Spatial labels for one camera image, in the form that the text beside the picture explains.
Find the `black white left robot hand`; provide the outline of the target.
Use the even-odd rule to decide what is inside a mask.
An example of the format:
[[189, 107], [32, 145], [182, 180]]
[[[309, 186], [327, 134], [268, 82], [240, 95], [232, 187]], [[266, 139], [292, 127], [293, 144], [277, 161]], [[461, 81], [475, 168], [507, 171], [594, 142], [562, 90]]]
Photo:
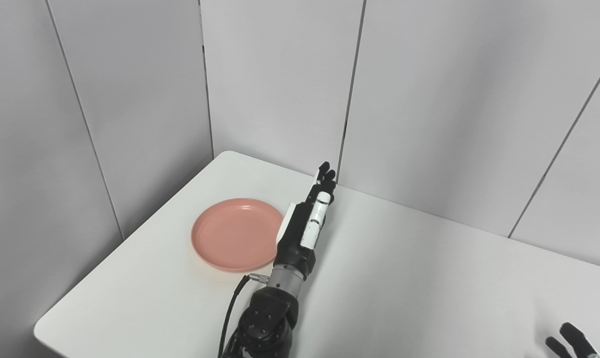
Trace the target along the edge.
[[288, 207], [277, 235], [275, 267], [296, 270], [304, 280], [311, 274], [316, 262], [314, 249], [334, 201], [335, 176], [330, 163], [324, 162], [314, 175], [306, 199]]

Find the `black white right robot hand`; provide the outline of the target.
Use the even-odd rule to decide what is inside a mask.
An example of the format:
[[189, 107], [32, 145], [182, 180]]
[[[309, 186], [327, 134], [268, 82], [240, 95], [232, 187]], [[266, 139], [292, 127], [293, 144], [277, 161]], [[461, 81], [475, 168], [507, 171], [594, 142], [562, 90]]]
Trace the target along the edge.
[[[584, 333], [570, 322], [562, 324], [559, 333], [568, 342], [576, 358], [600, 358], [600, 354], [587, 340]], [[568, 348], [553, 336], [546, 338], [545, 345], [559, 358], [574, 357], [569, 353]]]

